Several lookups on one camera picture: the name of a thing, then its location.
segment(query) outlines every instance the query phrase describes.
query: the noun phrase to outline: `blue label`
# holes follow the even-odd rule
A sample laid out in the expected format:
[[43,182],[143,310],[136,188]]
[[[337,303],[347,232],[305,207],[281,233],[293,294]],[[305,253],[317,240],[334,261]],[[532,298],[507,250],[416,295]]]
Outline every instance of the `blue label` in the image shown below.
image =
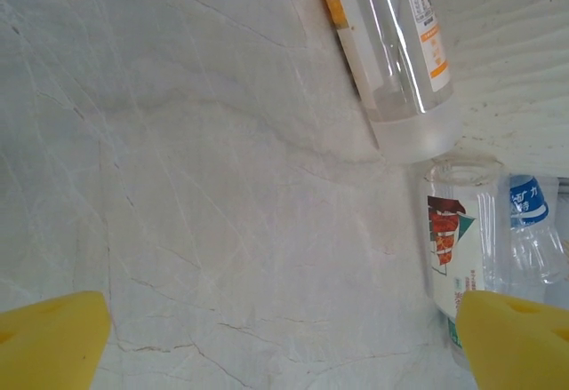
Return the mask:
[[537,179],[530,179],[521,186],[509,190],[511,200],[511,226],[525,227],[543,221],[549,215],[549,207]]

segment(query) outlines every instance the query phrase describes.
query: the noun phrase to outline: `white bottle label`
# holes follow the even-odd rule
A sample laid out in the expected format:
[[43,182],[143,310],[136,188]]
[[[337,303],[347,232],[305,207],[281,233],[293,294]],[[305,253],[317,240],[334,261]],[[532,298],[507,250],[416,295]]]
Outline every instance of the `white bottle label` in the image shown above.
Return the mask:
[[484,257],[475,201],[428,196],[433,299],[454,319],[465,291],[483,290]]
[[451,80],[437,16],[430,0],[409,0],[409,4],[413,10],[415,27],[421,41],[430,84],[433,92],[437,92]]

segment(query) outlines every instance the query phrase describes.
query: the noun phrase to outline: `white marble floor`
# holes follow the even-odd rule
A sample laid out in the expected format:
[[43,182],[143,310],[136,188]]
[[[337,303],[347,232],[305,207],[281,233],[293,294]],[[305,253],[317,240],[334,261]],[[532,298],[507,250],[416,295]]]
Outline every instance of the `white marble floor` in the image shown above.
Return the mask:
[[0,310],[102,291],[93,388],[473,388],[321,0],[0,6]]

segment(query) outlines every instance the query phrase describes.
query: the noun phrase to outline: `white textured surface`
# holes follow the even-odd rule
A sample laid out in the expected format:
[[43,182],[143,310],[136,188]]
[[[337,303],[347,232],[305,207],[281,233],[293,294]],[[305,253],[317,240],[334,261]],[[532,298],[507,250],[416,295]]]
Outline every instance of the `white textured surface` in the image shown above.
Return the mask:
[[[436,0],[465,146],[562,171],[566,0],[481,1]],[[2,0],[0,309],[103,291],[93,388],[472,388],[323,9]]]
[[569,176],[569,0],[433,0],[462,102],[461,147]]

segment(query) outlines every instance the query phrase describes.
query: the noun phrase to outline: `bottle label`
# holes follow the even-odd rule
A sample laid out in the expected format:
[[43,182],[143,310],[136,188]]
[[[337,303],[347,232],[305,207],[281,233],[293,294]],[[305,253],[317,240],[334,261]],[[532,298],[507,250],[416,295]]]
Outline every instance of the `bottle label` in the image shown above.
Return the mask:
[[462,348],[462,341],[459,338],[459,333],[456,331],[456,325],[449,318],[446,318],[446,321],[448,323],[448,335],[451,338],[451,341],[458,348]]
[[430,84],[433,92],[437,92],[451,80],[437,16],[430,0],[409,0],[409,4],[413,10],[415,27],[429,72]]
[[531,226],[548,217],[548,203],[537,179],[532,178],[521,186],[512,187],[509,195],[512,227]]
[[464,292],[485,288],[478,204],[434,196],[427,201],[433,299],[455,318]]

